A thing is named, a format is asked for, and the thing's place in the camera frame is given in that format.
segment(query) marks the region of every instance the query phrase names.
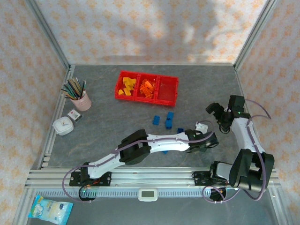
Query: floral wallpaper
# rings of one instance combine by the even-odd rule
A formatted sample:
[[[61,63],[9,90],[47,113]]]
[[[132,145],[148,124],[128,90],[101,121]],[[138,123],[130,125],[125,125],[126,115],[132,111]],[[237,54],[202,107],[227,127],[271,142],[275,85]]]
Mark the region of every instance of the floral wallpaper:
[[[255,119],[260,140],[274,155],[295,221],[300,221],[300,5],[281,0],[239,70],[244,94],[272,120]],[[249,104],[252,114],[263,113]]]
[[[0,1],[0,224],[12,224],[65,69],[24,0]]]
[[[37,0],[71,64],[234,63],[267,0]]]

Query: red tray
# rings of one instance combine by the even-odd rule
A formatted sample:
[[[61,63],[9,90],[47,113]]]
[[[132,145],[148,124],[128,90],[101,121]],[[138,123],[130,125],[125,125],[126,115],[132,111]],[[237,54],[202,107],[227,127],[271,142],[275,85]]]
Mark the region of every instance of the red tray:
[[[118,95],[119,89],[125,88],[125,85],[123,84],[123,77],[136,78],[135,88],[133,91],[131,91],[132,96]],[[140,86],[144,79],[155,83],[153,98],[147,98],[140,93]],[[178,77],[175,76],[121,71],[116,84],[115,98],[157,105],[175,106],[177,100],[178,83]]]

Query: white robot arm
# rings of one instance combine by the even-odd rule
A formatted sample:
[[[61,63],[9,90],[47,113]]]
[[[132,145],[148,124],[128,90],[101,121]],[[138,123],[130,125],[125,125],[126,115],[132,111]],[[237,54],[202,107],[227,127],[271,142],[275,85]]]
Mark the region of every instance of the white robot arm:
[[[88,167],[88,175],[91,179],[97,179],[101,177],[104,173],[111,171],[114,168],[117,168],[121,165],[133,165],[140,163],[148,154],[159,152],[159,151],[170,151],[170,150],[175,150],[175,151],[193,151],[195,149],[201,148],[202,150],[206,149],[209,146],[212,145],[217,145],[218,140],[216,138],[216,135],[212,132],[207,133],[208,126],[202,123],[196,123],[195,126],[195,131],[188,130],[185,132],[176,134],[176,135],[146,135],[146,140],[144,148],[149,149],[149,152],[145,150],[143,153],[143,156],[138,156],[139,159],[136,159],[136,155],[132,154],[129,156],[127,160],[124,160],[126,156],[124,156],[124,152],[130,152],[134,153],[137,151],[143,151],[142,148],[138,148],[137,146],[132,146],[131,148],[135,148],[134,150],[132,149],[124,149],[122,151],[118,152],[118,149],[116,153],[111,153],[108,156],[96,161],[89,163],[89,165],[99,165],[102,164],[103,162],[107,161],[111,157],[113,157],[112,160],[108,161],[105,164],[102,164],[101,166],[98,167]],[[140,130],[129,136],[128,138],[132,138],[131,142],[137,141],[140,138],[144,138],[144,135],[141,134],[144,133],[144,130]],[[191,134],[195,135],[197,137],[197,140],[199,142],[197,143],[196,146],[190,146],[189,145],[189,136]]]
[[[250,115],[244,112],[244,103],[244,97],[230,96],[227,110],[218,103],[212,103],[206,108],[209,114],[214,112],[222,133],[228,133],[230,129],[233,131],[240,152],[233,164],[215,161],[210,166],[209,177],[204,177],[203,179],[209,180],[209,185],[229,183],[234,188],[260,192],[263,183],[262,165],[247,131]],[[266,154],[259,144],[258,138],[254,135],[252,122],[249,122],[248,127],[254,143],[264,160],[268,184],[274,165],[274,157]],[[81,169],[80,185],[84,185],[87,180],[92,182],[94,179],[101,179],[101,176],[106,172],[118,166],[138,164],[151,153],[166,150],[188,153],[195,151],[205,152],[207,148],[218,145],[215,133],[207,132],[207,129],[207,125],[196,123],[195,130],[186,130],[176,135],[151,135],[146,134],[145,130],[138,130],[123,139],[118,148],[108,156],[96,162],[85,163],[85,165],[90,166]],[[258,170],[250,169],[253,163]]]

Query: white alarm clock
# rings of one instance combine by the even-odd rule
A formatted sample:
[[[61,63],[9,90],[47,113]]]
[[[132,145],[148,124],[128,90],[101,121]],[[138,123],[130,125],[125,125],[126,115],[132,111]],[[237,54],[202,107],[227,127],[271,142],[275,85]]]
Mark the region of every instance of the white alarm clock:
[[[74,129],[74,125],[69,117],[64,116],[54,121],[53,127],[58,135],[66,135]]]

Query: yellow block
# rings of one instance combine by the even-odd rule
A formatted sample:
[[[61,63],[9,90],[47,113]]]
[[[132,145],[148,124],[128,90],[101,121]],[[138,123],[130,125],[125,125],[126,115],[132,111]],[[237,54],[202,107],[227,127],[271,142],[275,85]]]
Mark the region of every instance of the yellow block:
[[[130,79],[130,82],[131,82],[133,85],[135,85],[136,79],[135,79],[135,78],[134,78],[134,79]]]
[[[133,90],[133,86],[129,85],[128,82],[125,83],[125,87],[126,87],[128,90]]]
[[[131,96],[131,93],[127,88],[124,88],[123,90],[124,90],[126,96]]]
[[[118,95],[124,95],[124,92],[120,89]]]
[[[123,84],[125,84],[126,82],[128,82],[130,78],[129,77],[123,77]]]

